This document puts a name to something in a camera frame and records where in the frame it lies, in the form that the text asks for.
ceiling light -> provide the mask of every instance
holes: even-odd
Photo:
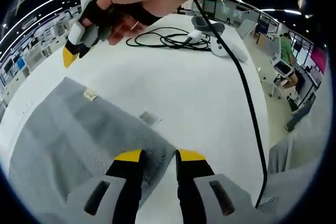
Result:
[[[41,7],[49,4],[50,2],[52,2],[54,0],[48,0],[47,2],[41,4],[40,6],[37,6],[34,10],[32,10],[31,12],[29,12],[26,16],[24,16],[22,19],[20,19],[17,23],[15,23],[15,25],[5,34],[5,36],[0,40],[0,44],[4,41],[4,39],[8,36],[8,34],[18,25],[20,24],[24,19],[26,19],[30,14],[32,14],[33,12],[37,11],[38,9],[40,9]]]
[[[44,16],[43,18],[41,18],[40,20],[38,20],[38,21],[36,21],[35,23],[33,23],[33,24],[32,24],[31,26],[29,26],[26,30],[24,30],[19,36],[17,36],[17,38],[12,42],[12,44],[7,48],[7,50],[4,52],[3,56],[0,57],[0,60],[1,60],[3,57],[5,57],[6,53],[7,53],[8,50],[9,50],[9,48],[12,47],[12,46],[13,46],[13,45],[14,45],[14,44],[21,38],[21,36],[24,36],[24,34],[25,34],[26,32],[28,32],[32,27],[34,27],[38,22],[40,22],[41,20],[45,19],[46,17],[50,16],[51,14],[53,14],[53,13],[55,13],[55,12],[58,12],[59,10],[62,10],[62,9],[63,9],[63,7],[58,8],[57,10],[54,10],[53,12],[47,14],[46,16]]]
[[[296,15],[302,15],[302,13],[300,13],[297,10],[283,10],[286,13],[292,13],[292,14],[296,14]]]

ceiling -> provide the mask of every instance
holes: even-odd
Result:
[[[39,8],[36,12],[31,13],[32,10],[39,7],[43,3],[50,1],[48,4]],[[242,0],[248,4],[258,7],[259,9],[290,9],[290,10],[299,10],[298,0]],[[2,23],[6,24],[6,27],[0,26],[0,52],[4,51],[4,48],[14,41],[17,37],[17,33],[21,33],[22,24],[16,25],[23,17],[25,20],[30,20],[35,16],[41,14],[41,17],[53,12],[54,10],[63,7],[67,9],[71,6],[74,6],[75,3],[78,3],[79,0],[7,0],[7,9],[2,8],[0,10],[0,15],[2,16]],[[302,34],[306,38],[317,43],[324,43],[322,37],[320,36],[320,29],[315,17],[309,19],[305,18],[305,13],[303,15],[295,15],[285,12],[268,12],[271,16],[278,19],[279,22],[285,23],[285,25],[296,31],[297,33]]]

white tabletop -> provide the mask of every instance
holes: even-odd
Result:
[[[193,29],[191,17],[183,15],[169,15],[151,28],[163,26]],[[176,31],[166,30],[166,34],[171,33]],[[268,118],[260,79],[238,33],[226,26],[224,40],[229,39],[248,55],[241,65],[268,163]],[[147,36],[142,41],[153,44],[158,39]],[[175,147],[204,154],[215,173],[223,173],[249,192],[255,204],[263,170],[246,95],[234,63],[211,52],[133,48],[124,41],[116,46],[99,43],[68,69],[63,66],[59,49],[27,78],[0,124],[0,158],[6,174],[29,115],[65,76],[136,117],[145,111],[155,114],[162,121],[154,130]],[[182,223],[175,159],[139,210],[137,223]]]

